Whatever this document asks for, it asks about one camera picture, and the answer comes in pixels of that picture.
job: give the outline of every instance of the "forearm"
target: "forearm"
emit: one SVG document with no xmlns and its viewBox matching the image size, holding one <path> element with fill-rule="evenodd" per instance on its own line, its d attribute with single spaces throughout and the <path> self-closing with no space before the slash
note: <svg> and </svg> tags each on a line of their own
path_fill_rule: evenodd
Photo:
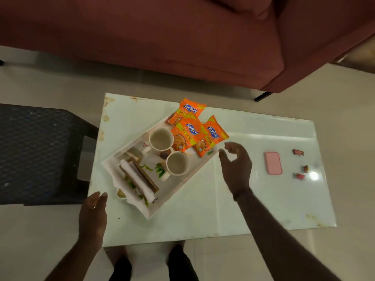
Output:
<svg viewBox="0 0 375 281">
<path fill-rule="evenodd" d="M 286 231 L 251 192 L 237 203 L 275 281 L 339 280 Z"/>
<path fill-rule="evenodd" d="M 45 281 L 82 281 L 97 252 L 93 243 L 78 240 Z"/>
</svg>

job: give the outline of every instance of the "tiled floor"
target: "tiled floor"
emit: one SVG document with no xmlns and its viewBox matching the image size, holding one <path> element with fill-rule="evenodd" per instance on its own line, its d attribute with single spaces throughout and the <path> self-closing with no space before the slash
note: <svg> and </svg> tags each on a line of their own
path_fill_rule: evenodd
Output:
<svg viewBox="0 0 375 281">
<path fill-rule="evenodd" d="M 282 94 L 0 47 L 0 102 L 67 109 L 99 125 L 105 92 L 310 119 L 337 228 L 292 234 L 343 280 L 373 280 L 375 267 L 375 75 L 326 65 Z M 79 206 L 0 206 L 0 279 L 42 280 L 77 238 Z M 131 246 L 133 280 L 167 280 L 169 244 Z M 200 280 L 272 280 L 251 235 L 187 241 Z M 86 280 L 107 280 L 101 251 Z"/>
</svg>

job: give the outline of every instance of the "kurkure packet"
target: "kurkure packet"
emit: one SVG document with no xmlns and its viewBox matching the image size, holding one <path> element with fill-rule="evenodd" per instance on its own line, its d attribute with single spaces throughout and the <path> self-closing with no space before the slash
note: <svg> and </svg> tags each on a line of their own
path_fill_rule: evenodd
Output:
<svg viewBox="0 0 375 281">
<path fill-rule="evenodd" d="M 211 116 L 203 126 L 207 132 L 203 139 L 194 145 L 194 149 L 200 157 L 203 157 L 216 144 L 229 138 L 216 121 L 215 116 Z"/>
<path fill-rule="evenodd" d="M 194 101 L 190 101 L 187 98 L 184 98 L 180 103 L 180 108 L 177 109 L 173 116 L 166 122 L 173 126 L 176 126 L 176 124 L 189 112 L 194 113 L 195 117 L 198 118 L 204 108 L 206 108 L 206 106 L 207 105 L 205 104 L 195 103 Z"/>
<path fill-rule="evenodd" d="M 207 133 L 203 124 L 192 112 L 181 119 L 171 132 L 174 137 L 173 149 L 182 152 L 197 144 Z"/>
</svg>

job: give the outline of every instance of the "mug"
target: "mug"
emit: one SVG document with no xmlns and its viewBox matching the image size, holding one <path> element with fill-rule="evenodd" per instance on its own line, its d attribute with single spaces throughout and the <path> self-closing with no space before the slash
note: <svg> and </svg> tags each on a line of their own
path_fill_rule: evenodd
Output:
<svg viewBox="0 0 375 281">
<path fill-rule="evenodd" d="M 173 141 L 174 137 L 172 132 L 170 132 L 166 128 L 159 128 L 156 129 L 154 132 L 150 134 L 148 137 L 148 142 L 149 145 L 142 151 L 142 155 L 146 155 L 148 151 L 151 149 L 158 151 L 158 152 L 163 152 L 167 150 L 171 150 L 173 152 Z"/>
<path fill-rule="evenodd" d="M 165 173 L 160 178 L 165 181 L 170 175 L 180 176 L 189 170 L 188 156 L 181 151 L 172 152 L 165 161 Z"/>
</svg>

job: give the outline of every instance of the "person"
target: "person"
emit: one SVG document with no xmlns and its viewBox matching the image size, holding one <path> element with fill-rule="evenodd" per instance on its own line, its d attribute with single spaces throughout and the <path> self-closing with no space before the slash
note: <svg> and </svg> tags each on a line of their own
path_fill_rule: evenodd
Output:
<svg viewBox="0 0 375 281">
<path fill-rule="evenodd" d="M 255 239 L 263 259 L 275 281 L 328 280 L 338 281 L 327 267 L 307 251 L 276 221 L 249 187 L 252 162 L 245 148 L 234 142 L 225 143 L 225 149 L 237 155 L 230 161 L 223 149 L 219 150 L 224 181 Z M 105 206 L 107 194 L 90 195 L 79 213 L 77 243 L 49 274 L 46 281 L 82 281 L 94 256 L 102 247 L 107 224 Z M 132 266 L 126 252 L 118 251 L 108 257 L 114 264 L 110 281 L 129 281 Z M 171 281 L 198 280 L 183 246 L 176 245 L 167 260 Z"/>
</svg>

